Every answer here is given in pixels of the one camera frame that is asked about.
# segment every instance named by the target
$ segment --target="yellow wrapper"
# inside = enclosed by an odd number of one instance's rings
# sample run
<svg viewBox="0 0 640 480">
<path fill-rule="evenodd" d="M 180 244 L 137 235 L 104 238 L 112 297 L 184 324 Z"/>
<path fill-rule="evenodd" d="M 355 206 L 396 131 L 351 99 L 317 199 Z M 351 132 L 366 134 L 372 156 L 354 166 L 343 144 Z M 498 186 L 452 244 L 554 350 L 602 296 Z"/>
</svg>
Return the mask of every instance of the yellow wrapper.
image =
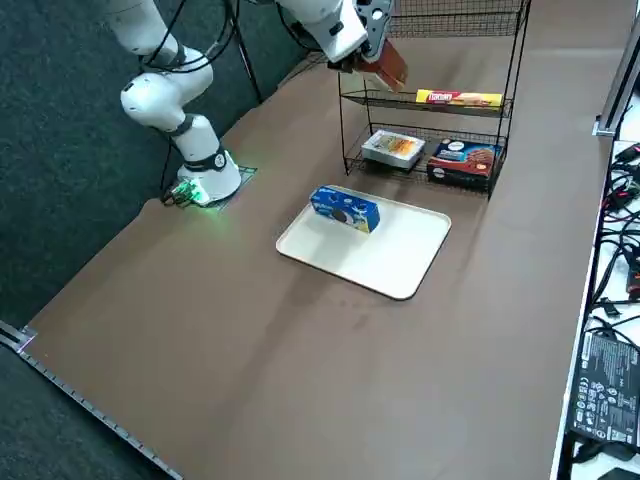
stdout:
<svg viewBox="0 0 640 480">
<path fill-rule="evenodd" d="M 500 93 L 464 93 L 450 90 L 418 90 L 416 103 L 465 107 L 500 107 Z"/>
</svg>

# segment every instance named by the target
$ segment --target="white tray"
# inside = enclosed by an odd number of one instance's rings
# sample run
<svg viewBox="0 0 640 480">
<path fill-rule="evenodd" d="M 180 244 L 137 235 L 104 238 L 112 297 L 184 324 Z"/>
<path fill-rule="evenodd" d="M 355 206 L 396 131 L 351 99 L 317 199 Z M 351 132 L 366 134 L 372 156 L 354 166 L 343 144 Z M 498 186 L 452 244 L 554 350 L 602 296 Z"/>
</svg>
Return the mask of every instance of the white tray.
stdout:
<svg viewBox="0 0 640 480">
<path fill-rule="evenodd" d="M 380 224 L 363 233 L 309 204 L 276 243 L 278 252 L 396 300 L 415 295 L 444 242 L 451 219 L 442 213 L 331 186 L 378 204 Z"/>
</svg>

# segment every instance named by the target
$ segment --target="brown mat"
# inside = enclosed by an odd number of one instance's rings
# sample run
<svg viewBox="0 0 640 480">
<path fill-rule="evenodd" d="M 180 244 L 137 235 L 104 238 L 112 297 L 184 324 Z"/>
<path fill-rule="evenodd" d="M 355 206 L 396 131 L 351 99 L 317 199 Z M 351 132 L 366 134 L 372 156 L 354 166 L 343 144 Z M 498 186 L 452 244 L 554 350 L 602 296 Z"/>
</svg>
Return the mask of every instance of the brown mat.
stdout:
<svg viewBox="0 0 640 480">
<path fill-rule="evenodd" d="M 610 149 L 590 132 L 631 3 L 534 1 L 489 204 L 345 178 L 335 74 L 299 75 L 226 137 L 260 168 L 245 191 L 222 214 L 149 202 L 34 319 L 29 353 L 187 479 L 547 477 Z M 436 56 L 420 70 L 436 82 L 481 69 L 475 52 L 503 48 L 486 40 L 399 43 Z M 452 218 L 414 299 L 276 253 L 325 183 Z"/>
</svg>

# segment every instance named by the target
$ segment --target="blue snack box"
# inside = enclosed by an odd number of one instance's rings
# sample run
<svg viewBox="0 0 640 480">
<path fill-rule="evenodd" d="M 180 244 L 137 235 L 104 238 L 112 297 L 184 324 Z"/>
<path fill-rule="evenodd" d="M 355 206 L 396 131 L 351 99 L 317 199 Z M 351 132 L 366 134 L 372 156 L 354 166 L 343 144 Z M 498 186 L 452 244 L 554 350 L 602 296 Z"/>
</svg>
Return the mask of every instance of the blue snack box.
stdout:
<svg viewBox="0 0 640 480">
<path fill-rule="evenodd" d="M 331 187 L 320 187 L 311 194 L 311 205 L 317 214 L 371 233 L 380 223 L 378 205 Z"/>
</svg>

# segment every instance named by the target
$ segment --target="wire basket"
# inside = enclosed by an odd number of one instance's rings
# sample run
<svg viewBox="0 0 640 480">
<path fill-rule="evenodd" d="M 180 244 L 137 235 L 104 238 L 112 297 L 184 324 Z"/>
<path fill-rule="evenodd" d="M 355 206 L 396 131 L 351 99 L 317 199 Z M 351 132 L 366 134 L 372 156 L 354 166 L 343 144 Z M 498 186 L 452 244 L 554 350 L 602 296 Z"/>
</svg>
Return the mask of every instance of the wire basket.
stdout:
<svg viewBox="0 0 640 480">
<path fill-rule="evenodd" d="M 388 92 L 384 90 L 356 90 L 341 94 L 342 98 L 360 105 L 382 108 L 401 108 L 404 110 L 419 110 L 439 113 L 453 113 L 472 117 L 509 118 L 511 116 L 510 98 L 504 100 L 500 107 L 479 107 L 465 105 L 438 105 L 416 102 L 415 92 Z"/>
<path fill-rule="evenodd" d="M 403 135 L 409 135 L 415 138 L 420 138 L 425 140 L 427 143 L 425 145 L 425 150 L 423 156 L 420 160 L 416 162 L 416 164 L 410 170 L 403 170 L 399 168 L 390 167 L 381 163 L 371 162 L 363 158 L 361 146 L 362 144 L 369 138 L 371 135 L 371 130 L 373 132 L 377 132 L 378 130 L 383 129 L 391 132 L 401 133 Z M 495 145 L 502 147 L 500 153 L 497 158 L 494 159 L 494 167 L 492 171 L 492 178 L 489 181 L 489 185 L 485 190 L 472 189 L 472 192 L 475 193 L 489 193 L 495 184 L 495 180 L 497 179 L 500 170 L 502 169 L 502 163 L 506 156 L 507 150 L 507 139 L 503 136 L 496 135 L 487 135 L 482 133 L 471 133 L 471 132 L 458 132 L 451 130 L 437 130 L 432 128 L 422 128 L 422 127 L 413 127 L 408 125 L 395 125 L 395 124 L 384 124 L 384 123 L 372 123 L 371 130 L 369 126 L 362 131 L 362 133 L 358 136 L 358 139 L 353 144 L 353 146 L 346 152 L 344 162 L 345 169 L 347 175 L 351 174 L 354 171 L 363 171 L 367 174 L 373 174 L 376 176 L 381 176 L 385 178 L 395 178 L 398 180 L 407 180 L 416 183 L 432 183 L 429 180 L 427 175 L 427 162 L 430 158 L 430 153 L 437 148 L 440 142 L 449 138 L 451 140 L 460 140 L 463 142 L 475 142 L 475 143 L 485 143 L 488 145 Z M 444 188 L 459 188 L 459 187 L 449 187 L 445 186 Z"/>
<path fill-rule="evenodd" d="M 396 0 L 389 36 L 515 35 L 529 0 Z"/>
</svg>

